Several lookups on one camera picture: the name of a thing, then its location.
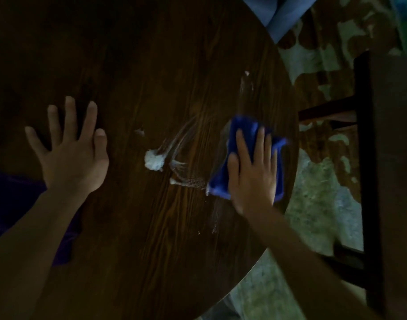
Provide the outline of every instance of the person's left hand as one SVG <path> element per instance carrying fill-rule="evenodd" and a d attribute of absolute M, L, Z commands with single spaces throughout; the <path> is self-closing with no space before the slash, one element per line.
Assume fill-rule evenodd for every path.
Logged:
<path fill-rule="evenodd" d="M 77 139 L 78 123 L 74 98 L 66 96 L 64 133 L 58 119 L 58 109 L 48 107 L 52 150 L 49 151 L 38 138 L 35 129 L 26 127 L 26 136 L 42 166 L 46 187 L 75 191 L 88 196 L 103 183 L 109 157 L 107 136 L 103 129 L 95 129 L 97 105 L 90 102 Z"/>

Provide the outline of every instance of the wood grain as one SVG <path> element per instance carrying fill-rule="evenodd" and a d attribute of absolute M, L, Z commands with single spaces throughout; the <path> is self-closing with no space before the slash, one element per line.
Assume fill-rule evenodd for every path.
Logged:
<path fill-rule="evenodd" d="M 144 154 L 192 117 L 184 156 L 207 180 L 219 132 L 238 111 L 286 136 L 286 195 L 298 159 L 297 98 L 275 45 L 240 0 L 0 0 L 0 171 L 40 178 L 24 136 L 48 143 L 46 107 L 99 105 L 110 167 L 83 206 L 73 259 L 51 270 L 34 319 L 193 319 L 264 251 L 230 202 L 169 184 Z M 134 130 L 143 128 L 145 137 Z"/>

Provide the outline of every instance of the table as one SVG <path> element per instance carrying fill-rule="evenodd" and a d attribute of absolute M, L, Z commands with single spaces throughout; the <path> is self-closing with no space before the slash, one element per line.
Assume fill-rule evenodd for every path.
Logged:
<path fill-rule="evenodd" d="M 238 96 L 242 78 L 254 91 Z M 0 171 L 41 177 L 24 126 L 48 143 L 46 107 L 62 108 L 65 95 L 80 119 L 89 100 L 99 105 L 110 167 L 33 318 L 199 316 L 265 247 L 230 202 L 171 185 L 172 171 L 146 169 L 144 155 L 195 117 L 183 156 L 207 180 L 220 130 L 250 114 L 290 140 L 285 210 L 298 99 L 269 35 L 241 0 L 0 0 Z"/>

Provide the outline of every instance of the hand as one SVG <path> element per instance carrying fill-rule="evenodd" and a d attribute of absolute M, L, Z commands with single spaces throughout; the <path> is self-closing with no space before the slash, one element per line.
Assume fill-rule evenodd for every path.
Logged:
<path fill-rule="evenodd" d="M 264 139 L 264 128 L 258 130 L 254 163 L 251 163 L 242 130 L 236 133 L 239 157 L 228 157 L 228 191 L 235 209 L 248 218 L 249 213 L 262 206 L 272 206 L 276 194 L 277 151 L 272 156 L 272 136 Z"/>
<path fill-rule="evenodd" d="M 32 127 L 25 128 L 26 136 L 41 163 L 46 187 L 78 191 L 86 197 L 98 189 L 106 177 L 109 167 L 107 136 L 103 129 L 94 131 L 97 121 L 95 102 L 88 105 L 79 139 L 74 98 L 66 96 L 65 107 L 64 133 L 60 127 L 57 107 L 48 107 L 51 151 L 44 147 Z"/>

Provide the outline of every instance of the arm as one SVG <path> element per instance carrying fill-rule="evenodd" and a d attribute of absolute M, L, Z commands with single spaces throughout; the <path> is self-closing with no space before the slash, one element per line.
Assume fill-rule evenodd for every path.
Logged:
<path fill-rule="evenodd" d="M 302 243 L 283 215 L 272 206 L 277 154 L 271 155 L 271 136 L 264 139 L 264 130 L 259 131 L 254 163 L 241 132 L 237 134 L 237 143 L 239 157 L 232 154 L 228 158 L 228 186 L 233 204 L 269 247 L 306 318 L 379 319 Z"/>
<path fill-rule="evenodd" d="M 79 139 L 74 99 L 66 97 L 62 134 L 58 110 L 49 106 L 52 150 L 31 127 L 26 136 L 41 163 L 48 190 L 0 237 L 0 319 L 26 319 L 34 310 L 58 246 L 89 193 L 101 186 L 109 159 L 102 129 L 94 132 L 97 106 L 91 102 Z"/>

